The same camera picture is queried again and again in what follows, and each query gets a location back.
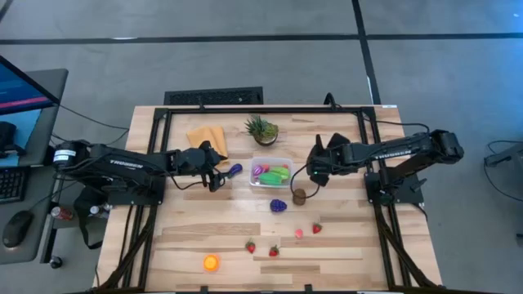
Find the monitor screen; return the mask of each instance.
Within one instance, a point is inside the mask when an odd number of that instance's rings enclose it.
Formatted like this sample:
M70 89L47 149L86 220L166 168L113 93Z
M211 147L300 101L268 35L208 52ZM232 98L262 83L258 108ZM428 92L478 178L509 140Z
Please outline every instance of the monitor screen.
M0 114L42 109L56 98L0 56Z

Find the plastic container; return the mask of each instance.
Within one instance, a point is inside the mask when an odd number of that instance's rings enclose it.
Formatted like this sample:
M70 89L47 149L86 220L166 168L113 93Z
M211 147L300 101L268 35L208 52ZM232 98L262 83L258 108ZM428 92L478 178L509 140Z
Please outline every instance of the plastic container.
M269 165L269 170L271 167L282 167L284 164L288 166L289 177L287 180L284 180L281 185L265 185L262 184L259 180L253 175L253 168L258 165ZM294 164L293 160L289 158L271 158L271 157L255 157L251 159L251 165L248 168L249 183L255 187L266 187L266 188L287 188L291 185L291 177L294 174Z

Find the desk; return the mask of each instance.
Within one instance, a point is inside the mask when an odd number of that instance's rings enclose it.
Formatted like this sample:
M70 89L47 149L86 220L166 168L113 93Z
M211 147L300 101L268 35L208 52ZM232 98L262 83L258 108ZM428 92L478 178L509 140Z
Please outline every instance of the desk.
M66 69L52 69L28 72L27 74L45 87L56 98L61 100L67 73ZM42 165L49 146L52 128L55 125L57 112L58 106L42 110L26 146L28 154L20 158L20 166ZM3 232L3 227L15 213L31 208L38 200L52 192L54 185L54 180L52 179L53 174L54 169L52 167L36 167L31 169L27 190L25 191L25 200L23 202L0 205L1 232ZM31 261L34 259L38 251L38 246L40 245L50 201L50 199L43 201L33 208L33 222L29 227L24 242L20 246L7 249L3 245L0 245L0 265Z
M379 120L400 121L396 108L376 106L375 111ZM146 152L153 114L154 107L135 108L127 149ZM295 167L302 166L316 134L321 134L324 144L334 132L351 141L361 141L358 122L352 114L264 114L280 131L273 146L261 147L246 135L247 117L248 114L175 114L168 149L190 147L186 132L191 129L220 125L225 130L230 163L242 163L247 170L253 156L291 158ZM372 142L370 126L366 129ZM380 125L379 131L382 140L404 136L398 126ZM403 160L389 159L387 165L395 166ZM301 207L293 205L288 189L252 188L248 173L244 171L228 180L213 194L198 186L180 191L167 181L154 227L146 291L198 291L203 285L221 291L303 291L303 285L308 283L315 290L387 289L373 208L367 202L364 188L364 169L349 176L331 176L327 187ZM177 177L177 181L186 185L195 178ZM315 189L305 172L297 176L295 183L296 188L304 188L308 194ZM279 215L270 212L269 202L274 198L288 204L286 212ZM98 263L102 283L118 264L127 210L128 207L117 207L110 214ZM440 283L424 216L408 204L397 205L396 210L405 249L429 279ZM315 221L324 226L319 234L311 232ZM294 238L295 229L303 229L303 239ZM244 249L251 237L257 245L253 255ZM268 256L269 247L274 245L280 247L280 256L276 258ZM221 258L216 273L203 271L203 256L209 253ZM392 250L391 259L396 284L401 284ZM136 285L140 263L139 253L132 286Z

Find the wooden table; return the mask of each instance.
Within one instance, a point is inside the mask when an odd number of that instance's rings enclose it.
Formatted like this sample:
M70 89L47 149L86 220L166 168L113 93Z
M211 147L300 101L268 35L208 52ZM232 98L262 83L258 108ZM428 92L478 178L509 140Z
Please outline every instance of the wooden table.
M397 108L375 109L378 120L400 121ZM146 152L153 113L152 106L135 108L128 150ZM273 146L261 147L246 134L247 117L248 114L175 114L168 149L189 148L189 130L220 125L225 130L231 164L242 163L248 169L253 156L273 156L291 158L295 168L299 168L306 161L316 134L321 134L324 144L334 132L360 141L358 122L352 114L267 114L262 117L279 125L279 138ZM372 142L369 124L366 129ZM382 140L404 136L399 126L380 124L379 131ZM403 160L389 159L387 165ZM228 180L216 193L209 193L203 186L180 191L168 180L164 203L156 218L146 290L197 291L202 285L220 291L303 290L308 283L315 290L387 289L373 207L367 202L363 183L364 172L361 169L349 176L331 176L327 187L300 207L293 205L288 189L251 187L248 171ZM177 177L177 181L186 185L196 178ZM295 188L304 188L310 194L315 185L303 172L297 176ZM274 198L284 200L287 211L271 213L269 202ZM110 213L98 263L102 283L118 264L127 210L128 207L117 207ZM423 214L409 204L397 205L396 210L405 249L429 279L440 283ZM324 226L319 234L311 232L315 221ZM296 229L303 229L303 239L295 239ZM244 249L250 238L257 245L252 255ZM269 247L274 245L280 247L280 256L269 257ZM203 270L203 257L210 253L221 258L220 269L215 273ZM391 259L396 284L401 284L392 249ZM140 263L139 253L132 285L137 284Z

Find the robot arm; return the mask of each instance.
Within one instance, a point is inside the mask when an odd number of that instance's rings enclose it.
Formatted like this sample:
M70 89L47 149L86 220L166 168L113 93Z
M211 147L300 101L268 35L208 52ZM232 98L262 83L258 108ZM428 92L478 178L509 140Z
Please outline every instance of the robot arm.
M53 165L58 173L102 193L136 194L139 190L154 190L158 178L198 175L203 186L208 185L214 192L220 188L222 176L213 171L222 159L208 141L183 151L139 154L78 140L57 145Z
M336 133L327 148L322 146L317 135L316 144L307 158L307 174L316 184L325 186L329 175L344 176L375 160L408 154L414 156L394 168L394 174L390 175L391 182L411 176L434 163L456 163L463 157L463 148L454 133L442 130L371 145L351 143Z

